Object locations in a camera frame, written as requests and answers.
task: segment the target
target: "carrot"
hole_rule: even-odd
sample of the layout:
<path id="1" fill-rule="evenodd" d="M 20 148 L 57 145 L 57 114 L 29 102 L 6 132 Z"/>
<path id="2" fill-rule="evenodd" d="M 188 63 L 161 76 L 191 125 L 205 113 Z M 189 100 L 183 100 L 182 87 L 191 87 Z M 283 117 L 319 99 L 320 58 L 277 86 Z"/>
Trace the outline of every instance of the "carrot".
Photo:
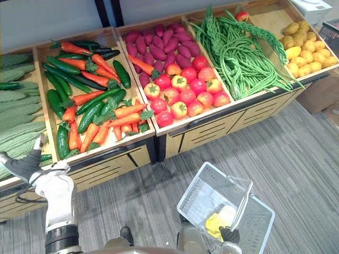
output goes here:
<path id="1" fill-rule="evenodd" d="M 131 55 L 128 55 L 129 59 L 133 64 L 138 66 L 141 70 L 143 70 L 145 73 L 147 73 L 149 76 L 152 75 L 152 72 L 154 71 L 154 67 L 152 65 L 148 65 L 147 63 L 139 60 L 138 58 L 135 58 Z"/>
<path id="2" fill-rule="evenodd" d="M 138 123 L 133 123 L 132 124 L 132 131 L 133 132 L 139 132 Z"/>
<path id="3" fill-rule="evenodd" d="M 94 143 L 97 143 L 97 144 L 102 146 L 102 144 L 106 141 L 107 136 L 108 136 L 108 132 L 110 130 L 110 127 L 108 126 L 108 124 L 109 124 L 109 121 L 104 122 L 102 124 L 102 126 L 100 127 L 99 132 L 97 133 L 97 135 L 93 139 Z"/>
<path id="4" fill-rule="evenodd" d="M 81 145 L 80 152 L 85 152 L 89 148 L 92 140 L 95 138 L 96 134 L 99 132 L 99 129 L 100 127 L 94 123 L 91 123 L 88 126 L 86 137 L 85 137 L 84 142 Z"/>
<path id="5" fill-rule="evenodd" d="M 113 69 L 112 66 L 109 66 L 109 64 L 105 61 L 105 59 L 102 58 L 102 56 L 100 56 L 98 54 L 94 54 L 94 55 L 92 55 L 92 60 L 97 65 L 101 66 L 102 68 L 104 68 L 105 70 L 110 72 L 111 74 L 118 76 L 117 72 Z"/>
<path id="6" fill-rule="evenodd" d="M 114 135 L 115 135 L 117 141 L 120 141 L 122 139 L 121 127 L 120 126 L 114 126 L 113 131 L 114 131 Z"/>
<path id="7" fill-rule="evenodd" d="M 139 121 L 141 121 L 140 114 L 139 113 L 133 113 L 133 114 L 125 116 L 121 119 L 111 121 L 109 126 L 121 126 L 121 125 L 125 125 L 125 124 L 138 123 Z"/>
<path id="8" fill-rule="evenodd" d="M 98 83 L 99 85 L 101 86 L 104 86 L 104 87 L 107 87 L 110 79 L 109 78 L 106 78 L 106 77 L 100 77 L 100 76 L 97 76 L 97 75 L 94 75 L 92 73 L 89 73 L 89 72 L 85 72 L 85 71 L 82 71 L 81 74 L 85 77 L 85 78 L 88 78 L 96 83 Z"/>
<path id="9" fill-rule="evenodd" d="M 130 107 L 121 107 L 114 110 L 115 115 L 118 119 L 128 116 L 132 113 L 138 113 L 146 108 L 147 104 L 138 104 Z"/>
<path id="10" fill-rule="evenodd" d="M 101 66 L 98 66 L 98 69 L 97 69 L 95 72 L 96 72 L 98 75 L 104 76 L 104 77 L 106 77 L 106 78 L 114 79 L 114 80 L 116 80 L 117 82 L 121 83 L 120 79 L 119 79 L 116 75 L 114 75 L 114 74 L 108 72 L 107 70 L 105 70 L 105 69 L 102 68 Z"/>
<path id="11" fill-rule="evenodd" d="M 132 126 L 130 124 L 124 124 L 121 126 L 121 132 L 131 132 L 132 131 Z"/>
<path id="12" fill-rule="evenodd" d="M 73 121 L 70 124 L 70 132 L 69 132 L 69 148 L 70 150 L 81 148 L 81 139 L 78 133 L 78 125 L 76 121 Z"/>
<path id="13" fill-rule="evenodd" d="M 75 119 L 75 112 L 76 112 L 76 106 L 69 107 L 66 109 L 63 115 L 63 121 L 67 121 L 69 123 L 73 123 Z"/>
<path id="14" fill-rule="evenodd" d="M 70 65 L 73 65 L 80 70 L 86 70 L 86 61 L 85 60 L 78 60 L 78 59 L 71 59 L 71 58 L 59 58 L 59 60 L 66 62 Z"/>
<path id="15" fill-rule="evenodd" d="M 75 46 L 74 44 L 68 41 L 62 41 L 61 48 L 63 49 L 63 51 L 66 51 L 69 53 L 76 53 L 76 54 L 89 55 L 89 56 L 92 54 L 89 50 Z"/>
<path id="16" fill-rule="evenodd" d="M 95 91 L 91 92 L 89 94 L 81 94 L 74 96 L 72 100 L 75 102 L 75 105 L 80 106 L 83 105 L 84 103 L 96 98 L 97 96 L 101 95 L 104 91 Z"/>

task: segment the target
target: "clear plastic basket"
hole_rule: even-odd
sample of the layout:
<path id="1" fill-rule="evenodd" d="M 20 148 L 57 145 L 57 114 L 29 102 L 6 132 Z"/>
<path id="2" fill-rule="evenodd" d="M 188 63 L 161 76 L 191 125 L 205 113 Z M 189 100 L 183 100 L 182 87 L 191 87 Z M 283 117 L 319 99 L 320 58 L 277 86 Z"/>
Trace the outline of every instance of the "clear plastic basket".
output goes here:
<path id="1" fill-rule="evenodd" d="M 231 205 L 236 209 L 231 229 L 239 230 L 239 246 L 243 253 L 262 253 L 275 213 L 250 194 L 252 184 L 248 179 L 227 176 L 205 162 L 179 201 L 177 210 L 215 243 L 218 239 L 207 234 L 206 220 L 225 205 Z"/>

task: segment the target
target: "plastic basket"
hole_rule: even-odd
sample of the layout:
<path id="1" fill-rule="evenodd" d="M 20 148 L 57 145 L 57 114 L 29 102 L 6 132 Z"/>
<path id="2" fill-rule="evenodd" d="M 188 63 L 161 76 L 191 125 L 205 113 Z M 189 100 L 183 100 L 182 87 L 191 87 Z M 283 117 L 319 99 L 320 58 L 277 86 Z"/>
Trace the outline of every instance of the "plastic basket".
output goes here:
<path id="1" fill-rule="evenodd" d="M 249 195 L 244 206 L 247 191 L 252 188 L 251 182 L 227 176 L 205 162 L 179 201 L 177 210 L 215 243 L 218 239 L 207 234 L 206 220 L 223 206 L 231 205 L 237 210 L 232 226 L 237 225 L 240 232 L 239 246 L 243 253 L 262 253 L 275 213 L 254 195 Z"/>
<path id="2" fill-rule="evenodd" d="M 339 19 L 324 22 L 319 35 L 339 57 Z"/>

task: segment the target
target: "produce display stand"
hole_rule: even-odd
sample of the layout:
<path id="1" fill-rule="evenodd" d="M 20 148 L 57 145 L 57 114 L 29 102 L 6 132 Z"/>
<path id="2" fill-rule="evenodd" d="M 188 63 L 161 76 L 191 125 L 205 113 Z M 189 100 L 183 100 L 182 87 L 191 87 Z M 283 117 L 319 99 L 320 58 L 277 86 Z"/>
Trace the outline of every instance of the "produce display stand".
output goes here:
<path id="1" fill-rule="evenodd" d="M 275 33 L 278 38 L 282 37 L 281 31 L 291 22 L 304 20 L 298 10 L 287 0 L 264 0 L 229 4 L 214 7 L 212 11 L 214 16 L 222 16 L 225 15 L 225 9 L 229 10 L 234 15 L 239 11 L 247 11 L 249 13 L 248 23 L 267 29 Z M 126 44 L 123 38 L 129 31 L 142 31 L 144 29 L 153 28 L 159 23 L 164 26 L 172 23 L 181 23 L 184 27 L 186 27 L 186 31 L 194 36 L 194 31 L 190 22 L 199 24 L 199 22 L 204 19 L 205 14 L 206 9 L 203 9 L 191 13 L 183 13 L 162 19 L 146 21 L 136 25 L 121 26 L 116 28 L 116 30 L 125 54 L 127 54 Z M 317 39 L 322 40 L 317 32 L 314 32 L 317 35 Z M 281 66 L 279 58 L 271 46 L 262 39 L 259 39 L 258 41 L 275 67 L 292 77 L 289 69 L 286 66 Z M 200 42 L 198 42 L 198 45 L 202 54 L 208 58 L 209 64 L 213 66 L 207 52 Z M 333 51 L 327 45 L 326 48 L 331 52 L 331 55 L 334 56 Z M 142 90 L 138 74 L 136 73 L 133 64 L 131 62 L 129 63 L 143 99 L 144 101 L 148 101 Z M 338 66 L 339 64 L 336 64 L 310 75 L 298 78 L 297 80 L 305 87 L 308 87 L 313 81 L 326 77 L 329 70 L 337 68 Z M 237 101 L 231 98 L 231 102 L 227 105 L 213 108 L 212 110 L 195 117 L 175 121 L 172 125 L 164 128 L 160 128 L 153 117 L 152 122 L 157 135 L 156 150 L 159 153 L 158 160 L 163 161 L 165 158 L 188 151 L 194 147 L 221 138 L 232 132 L 272 117 L 291 103 L 304 91 L 304 89 L 295 83 L 293 84 L 292 92 L 286 92 L 277 87 L 272 88 L 271 91 L 273 93 L 263 91 Z"/>
<path id="2" fill-rule="evenodd" d="M 85 34 L 59 38 L 57 40 L 70 42 L 72 40 L 93 40 L 99 42 L 103 46 L 119 49 L 121 53 L 117 57 L 108 60 L 108 63 L 112 64 L 112 60 L 115 59 L 125 66 L 125 69 L 131 76 L 132 82 L 132 87 L 126 89 L 126 98 L 137 98 L 140 102 L 143 102 L 142 96 L 129 69 L 129 65 L 127 64 L 125 55 L 120 47 L 120 43 L 117 40 L 114 28 L 98 29 Z M 41 63 L 46 61 L 46 56 L 54 56 L 60 50 L 50 49 L 51 45 L 51 42 L 41 43 L 25 49 L 11 51 L 10 53 L 33 52 L 35 71 L 27 75 L 30 75 L 29 81 L 36 81 L 39 84 L 43 110 L 42 120 L 46 123 L 47 136 L 49 139 L 49 146 L 44 152 L 52 154 L 52 162 L 55 163 L 59 160 L 56 152 L 56 134 L 61 120 L 56 117 L 47 103 L 47 91 L 53 89 L 53 86 L 45 77 L 44 69 L 41 66 Z M 72 90 L 73 95 L 83 94 L 83 92 L 77 88 L 72 87 Z M 148 120 L 148 124 L 150 130 L 130 137 L 125 137 L 119 142 L 112 142 L 114 133 L 111 131 L 103 146 L 67 159 L 66 161 L 71 167 L 69 175 L 75 181 L 77 190 L 83 191 L 145 164 L 151 162 L 154 163 L 156 161 L 154 150 L 155 130 L 150 119 Z M 16 192 L 22 189 L 23 186 L 24 184 L 17 177 L 12 177 L 0 182 L 0 222 L 6 221 L 24 212 L 35 210 L 43 205 L 16 203 Z M 26 193 L 23 197 L 39 199 L 39 196 L 35 195 L 35 193 Z"/>

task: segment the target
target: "cable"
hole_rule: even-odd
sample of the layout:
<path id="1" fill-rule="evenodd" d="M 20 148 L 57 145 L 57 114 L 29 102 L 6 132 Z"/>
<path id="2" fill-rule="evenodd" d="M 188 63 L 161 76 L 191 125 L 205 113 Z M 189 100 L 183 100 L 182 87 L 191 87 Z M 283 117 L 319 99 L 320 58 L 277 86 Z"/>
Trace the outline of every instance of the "cable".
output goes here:
<path id="1" fill-rule="evenodd" d="M 54 171 L 67 171 L 67 169 L 60 168 L 60 169 L 48 169 L 48 170 L 45 170 L 43 173 L 41 173 L 39 176 L 37 176 L 31 183 L 29 183 L 28 186 L 24 190 L 21 190 L 21 191 L 16 193 L 15 201 L 17 203 L 19 203 L 19 204 L 47 203 L 46 200 L 39 201 L 39 200 L 27 199 L 27 198 L 21 197 L 21 195 L 23 195 L 25 193 L 28 193 L 28 192 L 34 192 L 34 190 L 29 190 L 29 188 L 33 187 L 33 184 L 35 183 L 35 181 L 38 180 L 39 177 L 41 177 L 43 175 L 46 175 L 46 174 L 48 174 L 50 172 L 54 172 Z"/>

